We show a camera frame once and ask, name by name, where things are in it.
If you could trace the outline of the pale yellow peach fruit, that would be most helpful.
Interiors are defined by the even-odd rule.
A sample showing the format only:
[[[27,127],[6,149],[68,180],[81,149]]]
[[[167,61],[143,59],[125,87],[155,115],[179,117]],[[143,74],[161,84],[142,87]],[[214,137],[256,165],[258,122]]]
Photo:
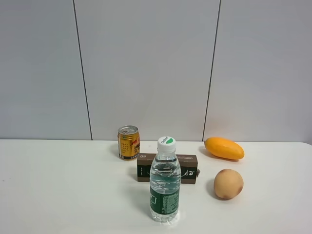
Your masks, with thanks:
[[[224,200],[229,200],[240,194],[244,186],[241,174],[232,169],[223,169],[214,178],[214,192]]]

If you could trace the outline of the gold energy drink can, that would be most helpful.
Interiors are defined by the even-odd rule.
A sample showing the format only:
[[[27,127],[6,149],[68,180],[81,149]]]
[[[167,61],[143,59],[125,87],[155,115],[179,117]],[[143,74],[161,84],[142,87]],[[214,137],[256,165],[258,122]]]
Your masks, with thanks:
[[[140,152],[140,136],[136,126],[126,125],[118,129],[119,158],[126,161],[137,159]]]

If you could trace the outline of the clear water bottle green label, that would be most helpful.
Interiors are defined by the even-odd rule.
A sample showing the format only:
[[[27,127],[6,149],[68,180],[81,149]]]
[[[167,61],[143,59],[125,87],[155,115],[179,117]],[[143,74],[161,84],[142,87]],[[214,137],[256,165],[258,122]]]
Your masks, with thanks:
[[[176,140],[162,136],[150,168],[150,210],[157,222],[170,222],[179,208],[181,168],[176,156]]]

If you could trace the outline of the dark brown rectangular box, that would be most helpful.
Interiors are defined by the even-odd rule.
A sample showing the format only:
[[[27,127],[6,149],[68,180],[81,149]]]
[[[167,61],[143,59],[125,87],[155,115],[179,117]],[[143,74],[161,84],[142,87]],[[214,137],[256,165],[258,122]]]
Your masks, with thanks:
[[[137,157],[137,181],[150,182],[150,169],[156,154],[139,153]],[[181,183],[195,184],[200,170],[196,155],[176,155],[181,167]]]

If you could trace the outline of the orange yellow mango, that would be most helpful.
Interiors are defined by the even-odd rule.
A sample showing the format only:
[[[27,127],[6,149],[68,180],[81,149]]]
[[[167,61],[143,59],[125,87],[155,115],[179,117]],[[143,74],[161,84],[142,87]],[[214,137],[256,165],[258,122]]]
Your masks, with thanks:
[[[209,153],[219,158],[240,160],[245,156],[240,145],[226,138],[210,137],[204,141],[204,145]]]

